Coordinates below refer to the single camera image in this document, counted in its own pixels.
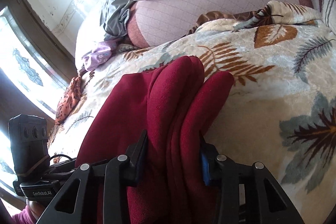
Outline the person's left hand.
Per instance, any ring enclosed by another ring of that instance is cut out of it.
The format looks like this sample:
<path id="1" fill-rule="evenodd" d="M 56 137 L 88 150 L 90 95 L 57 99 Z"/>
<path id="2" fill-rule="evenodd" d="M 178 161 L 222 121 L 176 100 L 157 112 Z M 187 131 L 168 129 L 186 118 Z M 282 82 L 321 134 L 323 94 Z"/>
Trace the person's left hand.
<path id="1" fill-rule="evenodd" d="M 26 205 L 35 222 L 37 222 L 46 209 L 45 206 L 37 201 L 26 200 Z"/>

